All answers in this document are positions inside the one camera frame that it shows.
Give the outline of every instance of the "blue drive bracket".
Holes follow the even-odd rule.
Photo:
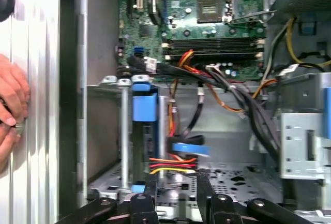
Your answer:
[[[157,93],[151,93],[150,83],[142,82],[132,85],[133,96],[132,119],[135,122],[155,122],[157,120]]]
[[[191,144],[184,144],[184,143],[174,143],[174,144],[172,144],[172,150],[175,152],[197,154],[197,155],[201,155],[201,156],[210,155],[210,147],[205,146],[205,145],[191,145]]]
[[[331,87],[324,89],[323,129],[324,138],[331,139]]]
[[[132,193],[143,193],[145,190],[145,185],[134,184],[131,187]]]

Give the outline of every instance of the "cable tie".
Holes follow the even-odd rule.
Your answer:
[[[198,87],[198,96],[204,96],[205,92],[203,90],[203,87]]]
[[[150,73],[156,73],[157,60],[152,57],[144,57],[146,60],[146,71]]]

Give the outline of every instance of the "metal bracket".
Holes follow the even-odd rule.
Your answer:
[[[130,79],[119,79],[117,82],[118,87],[130,87],[132,85]]]
[[[149,75],[134,75],[131,78],[133,83],[139,83],[139,82],[150,82],[151,78]]]
[[[102,79],[100,84],[109,84],[109,83],[117,83],[117,77],[116,76],[106,76]]]
[[[320,206],[331,208],[331,140],[322,136],[322,114],[284,113],[281,115],[281,177],[322,180]]]

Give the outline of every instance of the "screw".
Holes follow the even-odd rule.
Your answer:
[[[110,201],[108,201],[108,200],[103,200],[101,203],[102,206],[107,206],[109,204],[110,204]]]
[[[229,32],[230,32],[230,34],[235,34],[235,33],[236,33],[236,29],[231,28],[231,29],[229,30]]]
[[[143,195],[137,197],[138,200],[143,200],[143,199],[145,199],[145,198],[146,198],[146,197],[144,197]]]
[[[259,206],[259,207],[263,207],[263,206],[264,206],[264,202],[259,201],[259,200],[254,201],[254,203],[255,203],[257,206]]]
[[[227,199],[227,197],[225,195],[219,195],[218,199],[225,201]]]

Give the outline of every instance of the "side panel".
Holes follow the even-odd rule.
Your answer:
[[[0,223],[54,223],[58,216],[59,0],[16,0],[0,23],[0,53],[31,86],[29,118],[0,176]]]

